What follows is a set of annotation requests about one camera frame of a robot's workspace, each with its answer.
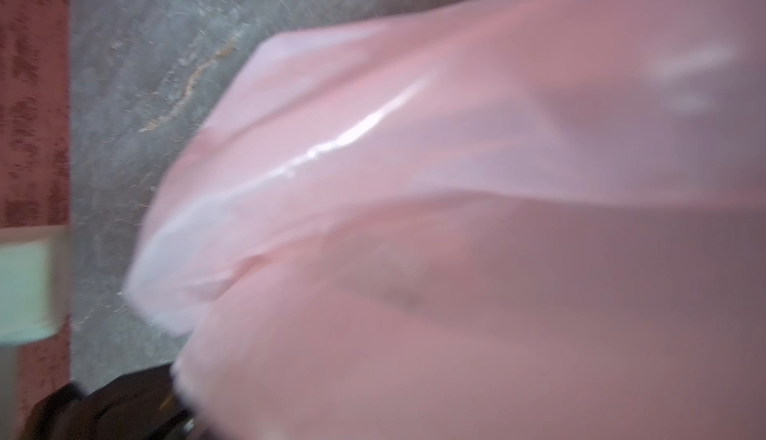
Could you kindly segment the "pink plastic bag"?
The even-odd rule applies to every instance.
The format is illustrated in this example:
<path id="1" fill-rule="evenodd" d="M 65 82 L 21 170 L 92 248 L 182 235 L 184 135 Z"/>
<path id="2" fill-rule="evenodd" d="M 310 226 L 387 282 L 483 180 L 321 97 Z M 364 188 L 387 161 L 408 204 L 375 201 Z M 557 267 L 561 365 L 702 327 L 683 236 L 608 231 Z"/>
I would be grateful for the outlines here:
<path id="1" fill-rule="evenodd" d="M 231 439 L 761 439 L 765 0 L 275 35 L 124 294 Z"/>

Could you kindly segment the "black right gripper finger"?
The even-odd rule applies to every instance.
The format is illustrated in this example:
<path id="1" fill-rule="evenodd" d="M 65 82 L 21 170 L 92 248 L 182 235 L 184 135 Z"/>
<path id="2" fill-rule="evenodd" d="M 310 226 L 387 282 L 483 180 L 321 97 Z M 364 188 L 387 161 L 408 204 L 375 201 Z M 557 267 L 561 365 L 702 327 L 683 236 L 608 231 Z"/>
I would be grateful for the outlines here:
<path id="1" fill-rule="evenodd" d="M 122 375 L 87 394 L 70 382 L 39 401 L 21 439 L 186 439 L 193 413 L 177 396 L 171 366 Z"/>

